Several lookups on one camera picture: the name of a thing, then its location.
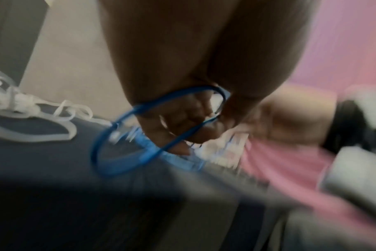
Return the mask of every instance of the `pink clothing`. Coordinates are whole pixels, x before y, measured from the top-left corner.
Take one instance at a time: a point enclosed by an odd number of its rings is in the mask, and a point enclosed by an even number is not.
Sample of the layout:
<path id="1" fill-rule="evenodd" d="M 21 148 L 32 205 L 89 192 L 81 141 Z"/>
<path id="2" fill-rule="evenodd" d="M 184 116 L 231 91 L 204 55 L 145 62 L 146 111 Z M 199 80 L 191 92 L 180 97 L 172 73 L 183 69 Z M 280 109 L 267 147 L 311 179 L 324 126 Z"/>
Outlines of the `pink clothing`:
<path id="1" fill-rule="evenodd" d="M 308 46 L 289 82 L 342 94 L 353 85 L 376 85 L 376 0 L 323 0 Z M 251 140 L 242 168 L 317 212 L 354 227 L 376 242 L 376 227 L 348 202 L 316 190 L 333 157 Z"/>

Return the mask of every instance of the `beige floor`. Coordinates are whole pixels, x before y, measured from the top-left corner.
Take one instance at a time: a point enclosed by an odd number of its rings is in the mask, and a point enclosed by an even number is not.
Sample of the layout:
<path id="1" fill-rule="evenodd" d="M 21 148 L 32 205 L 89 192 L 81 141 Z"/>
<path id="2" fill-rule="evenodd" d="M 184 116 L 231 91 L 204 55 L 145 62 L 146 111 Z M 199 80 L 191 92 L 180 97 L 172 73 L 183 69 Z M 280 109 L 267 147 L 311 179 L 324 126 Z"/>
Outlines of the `beige floor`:
<path id="1" fill-rule="evenodd" d="M 95 0 L 53 3 L 21 88 L 47 100 L 88 105 L 108 119 L 130 108 L 111 64 Z"/>

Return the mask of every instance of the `white cord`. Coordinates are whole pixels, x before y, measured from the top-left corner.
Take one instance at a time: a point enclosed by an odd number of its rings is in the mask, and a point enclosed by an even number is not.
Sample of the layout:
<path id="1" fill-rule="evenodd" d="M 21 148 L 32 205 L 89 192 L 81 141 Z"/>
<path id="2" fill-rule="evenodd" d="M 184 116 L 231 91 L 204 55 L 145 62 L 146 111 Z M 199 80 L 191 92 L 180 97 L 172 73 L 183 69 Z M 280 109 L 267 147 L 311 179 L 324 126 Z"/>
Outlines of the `white cord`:
<path id="1" fill-rule="evenodd" d="M 9 86 L 6 91 L 1 88 L 3 84 Z M 57 109 L 52 115 L 47 114 L 41 111 L 39 106 L 41 104 L 55 106 Z M 64 108 L 69 114 L 67 117 L 60 116 Z M 57 123 L 68 131 L 66 134 L 35 135 L 11 131 L 0 126 L 0 138 L 17 142 L 70 140 L 76 135 L 76 126 L 70 121 L 74 117 L 105 126 L 111 125 L 110 121 L 93 118 L 92 110 L 86 105 L 76 105 L 68 100 L 64 100 L 61 104 L 53 103 L 33 95 L 24 94 L 17 87 L 8 84 L 2 77 L 0 77 L 0 116 L 16 119 L 26 119 L 30 117 L 41 118 Z"/>

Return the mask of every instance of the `black wristband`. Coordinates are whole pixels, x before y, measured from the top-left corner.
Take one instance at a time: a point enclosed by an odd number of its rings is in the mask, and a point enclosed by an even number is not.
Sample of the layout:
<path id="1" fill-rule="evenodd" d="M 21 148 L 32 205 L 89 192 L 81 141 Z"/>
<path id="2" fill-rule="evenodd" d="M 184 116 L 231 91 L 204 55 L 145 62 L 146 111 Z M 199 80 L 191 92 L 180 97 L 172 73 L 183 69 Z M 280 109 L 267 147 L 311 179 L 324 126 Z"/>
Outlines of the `black wristband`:
<path id="1" fill-rule="evenodd" d="M 354 101 L 339 102 L 322 147 L 337 154 L 344 146 L 360 145 L 364 141 L 366 127 L 363 111 Z"/>

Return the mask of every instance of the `fingernail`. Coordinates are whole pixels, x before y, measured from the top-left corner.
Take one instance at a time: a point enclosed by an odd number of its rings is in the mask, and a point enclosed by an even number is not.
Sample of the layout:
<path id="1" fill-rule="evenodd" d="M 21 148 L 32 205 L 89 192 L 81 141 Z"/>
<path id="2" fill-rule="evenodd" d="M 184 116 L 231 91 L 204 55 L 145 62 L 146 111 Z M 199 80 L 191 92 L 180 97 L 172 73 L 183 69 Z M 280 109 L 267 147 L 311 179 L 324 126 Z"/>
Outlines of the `fingernail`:
<path id="1" fill-rule="evenodd" d="M 221 115 L 220 122 L 224 124 L 225 131 L 235 127 L 235 120 L 231 117 L 225 117 Z"/>

